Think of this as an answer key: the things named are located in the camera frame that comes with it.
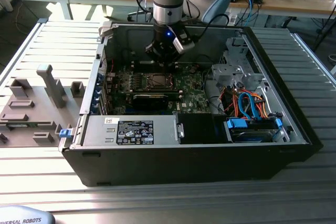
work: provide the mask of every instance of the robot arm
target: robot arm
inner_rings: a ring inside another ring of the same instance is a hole
[[[154,39],[146,47],[146,52],[153,60],[170,64],[195,46],[181,22],[183,0],[153,1]]]
[[[169,66],[172,62],[177,61],[183,53],[195,46],[190,34],[181,22],[183,2],[184,0],[154,0],[154,39],[146,47],[146,53],[162,65]],[[219,11],[224,13],[229,2],[230,0],[207,0],[206,3],[200,3],[202,21],[207,21],[210,16],[215,16]],[[210,12],[203,11],[204,7],[207,9],[209,6]]]

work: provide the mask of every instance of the blue latch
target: blue latch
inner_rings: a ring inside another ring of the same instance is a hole
[[[281,121],[280,118],[276,118],[276,119],[275,119],[275,122],[276,122],[278,128],[281,128],[281,127],[282,127],[282,121]]]
[[[72,129],[62,129],[59,132],[59,137],[66,137],[66,138],[72,138],[74,135],[72,135]]]
[[[247,123],[245,119],[235,118],[235,119],[229,119],[229,121],[227,121],[227,126],[229,129],[247,128]]]

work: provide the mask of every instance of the gray 3d printed part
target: gray 3d printed part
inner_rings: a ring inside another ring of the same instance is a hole
[[[62,94],[56,85],[55,79],[53,78],[51,72],[53,67],[51,65],[40,65],[36,70],[36,73],[41,76],[47,86],[48,93],[50,94],[51,98],[53,99],[55,106],[57,108],[63,108],[65,102],[62,98]]]

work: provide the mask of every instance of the metal table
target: metal table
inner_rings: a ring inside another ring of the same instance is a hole
[[[25,71],[29,81],[39,83],[38,77],[28,75],[29,70],[20,69],[24,60],[33,63],[37,59],[52,59],[54,69],[56,66],[69,69],[66,74],[59,73],[62,82],[73,79],[85,82],[90,70],[77,70],[78,73],[74,70],[90,64],[94,50],[74,46],[71,38],[54,43],[50,32],[67,32],[63,35],[68,37],[76,33],[82,45],[87,45],[86,41],[97,37],[93,31],[98,26],[77,22],[37,24],[1,75],[5,80],[0,85],[1,99],[9,95],[6,86],[18,71]],[[57,223],[64,224],[334,223],[334,80],[297,35],[284,29],[254,29],[254,32],[322,138],[324,148],[309,160],[293,163],[267,181],[88,188],[56,147],[0,148],[0,205],[20,204],[50,211]],[[36,41],[43,43],[44,49],[34,48]],[[71,63],[76,63],[76,68],[71,68]]]

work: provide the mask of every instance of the floor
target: floor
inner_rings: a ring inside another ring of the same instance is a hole
[[[46,7],[49,3],[25,1],[27,5],[39,18],[47,18],[52,12]],[[4,69],[18,47],[26,38],[26,34],[33,28],[37,19],[20,2],[13,3],[14,11],[7,13],[0,11],[0,71]],[[127,21],[127,13],[135,12],[136,7],[116,7],[113,9],[112,17],[117,21]],[[144,17],[139,16],[139,21],[143,22]],[[283,17],[269,16],[266,27],[279,27]],[[289,23],[288,29],[291,32],[298,33],[300,37],[310,47],[316,40],[316,30],[319,27],[310,18],[297,18]],[[321,59],[328,69],[333,65],[328,61],[328,55],[336,54],[336,30],[330,34],[316,51],[316,55]]]

